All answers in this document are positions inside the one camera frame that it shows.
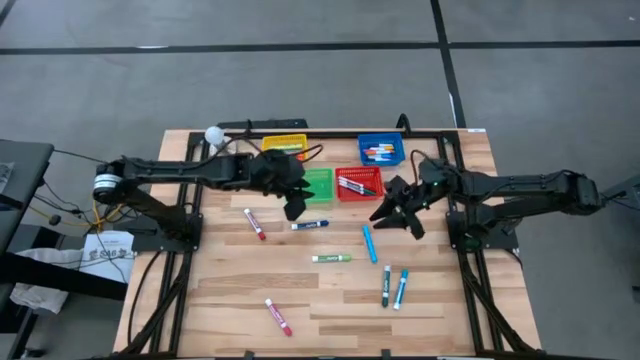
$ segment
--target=gray carpet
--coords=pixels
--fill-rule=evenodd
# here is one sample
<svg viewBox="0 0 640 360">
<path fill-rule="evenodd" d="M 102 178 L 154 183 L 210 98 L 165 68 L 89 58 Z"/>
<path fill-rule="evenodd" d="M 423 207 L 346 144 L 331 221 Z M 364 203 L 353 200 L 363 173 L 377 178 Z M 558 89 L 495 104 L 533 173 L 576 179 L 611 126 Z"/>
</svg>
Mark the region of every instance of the gray carpet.
<svg viewBox="0 0 640 360">
<path fill-rule="evenodd" d="M 636 1 L 441 3 L 450 41 L 640 39 Z M 0 48 L 436 39 L 426 0 L 18 0 L 0 27 Z M 501 174 L 568 168 L 604 190 L 640 173 L 640 49 L 452 57 L 467 124 L 487 128 Z M 381 127 L 405 112 L 414 127 L 453 126 L 438 50 L 0 55 L 0 109 L 0 137 L 107 160 L 154 158 L 166 128 L 247 118 Z M 56 154 L 46 178 L 86 207 L 93 172 L 90 162 Z M 611 206 L 589 218 L 527 219 L 518 229 L 548 351 L 637 358 L 640 304 L 630 290 L 640 284 L 637 219 Z M 33 213 L 25 221 L 43 223 Z M 120 311 L 118 302 L 72 296 L 60 315 L 38 322 L 30 345 L 44 346 L 48 359 L 106 354 Z M 0 337 L 0 355 L 11 341 Z"/>
</svg>

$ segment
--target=yellow basket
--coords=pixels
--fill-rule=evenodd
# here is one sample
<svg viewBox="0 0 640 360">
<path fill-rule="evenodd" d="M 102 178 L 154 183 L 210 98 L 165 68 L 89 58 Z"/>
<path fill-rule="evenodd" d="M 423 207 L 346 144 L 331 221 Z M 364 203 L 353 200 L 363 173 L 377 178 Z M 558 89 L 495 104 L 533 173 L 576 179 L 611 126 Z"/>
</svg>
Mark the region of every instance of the yellow basket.
<svg viewBox="0 0 640 360">
<path fill-rule="evenodd" d="M 307 135 L 306 134 L 292 134 L 292 135 L 279 135 L 279 136 L 265 136 L 262 138 L 262 150 L 277 149 L 277 148 L 290 148 L 294 152 L 306 150 L 308 148 Z M 298 160 L 302 161 L 308 157 L 309 153 L 300 154 L 297 156 Z"/>
</svg>

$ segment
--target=plastic basket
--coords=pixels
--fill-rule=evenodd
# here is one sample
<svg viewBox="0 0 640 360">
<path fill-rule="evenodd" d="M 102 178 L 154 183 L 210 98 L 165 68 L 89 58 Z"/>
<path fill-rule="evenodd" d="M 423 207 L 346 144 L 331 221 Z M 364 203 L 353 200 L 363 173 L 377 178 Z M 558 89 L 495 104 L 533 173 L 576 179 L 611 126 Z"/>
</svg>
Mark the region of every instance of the plastic basket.
<svg viewBox="0 0 640 360">
<path fill-rule="evenodd" d="M 366 189 L 374 191 L 376 195 L 360 195 L 353 190 L 340 186 L 338 184 L 338 178 L 340 176 L 364 185 Z M 376 200 L 384 194 L 384 191 L 382 189 L 382 177 L 380 176 L 380 168 L 377 166 L 337 168 L 335 178 L 338 199 L 340 199 L 340 201 Z"/>
<path fill-rule="evenodd" d="M 292 149 L 293 152 L 306 150 L 307 135 L 305 134 L 292 134 L 292 135 L 278 135 L 278 136 L 265 136 L 262 138 L 262 150 L 269 150 L 278 147 L 287 147 L 302 145 L 299 149 Z M 309 153 L 300 154 L 297 156 L 298 160 L 304 160 L 308 157 Z"/>
<path fill-rule="evenodd" d="M 378 161 L 367 157 L 365 150 L 370 147 L 377 147 L 379 144 L 393 145 L 394 153 L 388 160 Z M 391 166 L 398 165 L 404 161 L 404 145 L 402 136 L 399 133 L 365 134 L 358 136 L 358 150 L 360 151 L 360 161 L 362 165 Z"/>
<path fill-rule="evenodd" d="M 309 169 L 305 170 L 304 179 L 311 186 L 304 190 L 315 195 L 305 200 L 307 204 L 325 203 L 333 200 L 333 170 L 332 169 Z"/>
</svg>

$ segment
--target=pink marker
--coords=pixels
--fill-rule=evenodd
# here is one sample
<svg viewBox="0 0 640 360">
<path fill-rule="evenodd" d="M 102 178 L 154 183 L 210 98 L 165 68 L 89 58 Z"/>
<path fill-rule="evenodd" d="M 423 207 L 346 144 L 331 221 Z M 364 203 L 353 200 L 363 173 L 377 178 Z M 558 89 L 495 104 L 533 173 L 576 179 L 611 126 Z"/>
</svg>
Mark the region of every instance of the pink marker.
<svg viewBox="0 0 640 360">
<path fill-rule="evenodd" d="M 264 234 L 264 232 L 262 232 L 262 228 L 260 227 L 260 224 L 258 224 L 256 218 L 254 218 L 253 214 L 251 214 L 251 210 L 244 209 L 244 214 L 247 215 L 247 219 L 249 219 L 251 226 L 253 226 L 253 229 L 256 231 L 256 234 L 258 234 L 260 240 L 266 239 L 266 235 Z"/>
<path fill-rule="evenodd" d="M 273 302 L 271 301 L 271 299 L 265 300 L 264 303 L 267 304 L 269 311 L 271 311 L 271 315 L 273 315 L 273 317 L 276 319 L 278 324 L 280 324 L 280 327 L 284 331 L 284 334 L 287 336 L 293 335 L 291 328 L 289 327 L 289 325 L 287 325 L 287 322 L 284 321 L 284 318 L 282 317 L 278 309 L 276 309 L 276 306 L 273 305 Z"/>
</svg>

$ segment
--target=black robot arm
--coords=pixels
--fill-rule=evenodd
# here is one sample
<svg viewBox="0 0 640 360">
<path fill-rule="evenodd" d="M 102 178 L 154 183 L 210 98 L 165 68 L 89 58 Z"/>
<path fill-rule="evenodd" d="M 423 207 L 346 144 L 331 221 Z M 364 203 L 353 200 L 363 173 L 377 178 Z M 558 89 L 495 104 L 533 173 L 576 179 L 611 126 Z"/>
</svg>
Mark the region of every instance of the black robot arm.
<svg viewBox="0 0 640 360">
<path fill-rule="evenodd" d="M 426 158 L 419 165 L 419 179 L 418 183 L 408 184 L 396 176 L 385 184 L 384 201 L 369 218 L 382 219 L 374 228 L 410 227 L 414 237 L 420 239 L 424 229 L 416 212 L 448 195 L 465 209 L 463 216 L 449 223 L 450 232 L 478 241 L 494 227 L 513 227 L 527 216 L 555 211 L 589 215 L 604 206 L 595 183 L 568 170 L 545 175 L 489 176 L 457 169 L 445 160 Z M 483 204 L 491 197 L 512 199 L 494 206 Z"/>
<path fill-rule="evenodd" d="M 142 184 L 200 184 L 223 191 L 252 190 L 284 196 L 287 219 L 295 220 L 305 210 L 304 200 L 313 193 L 303 190 L 309 183 L 302 177 L 302 163 L 280 150 L 252 154 L 215 156 L 200 162 L 145 161 L 123 157 L 99 165 L 94 180 L 96 201 L 124 204 L 155 220 L 167 237 L 192 237 L 191 219 L 182 207 L 165 205 L 138 189 Z"/>
</svg>

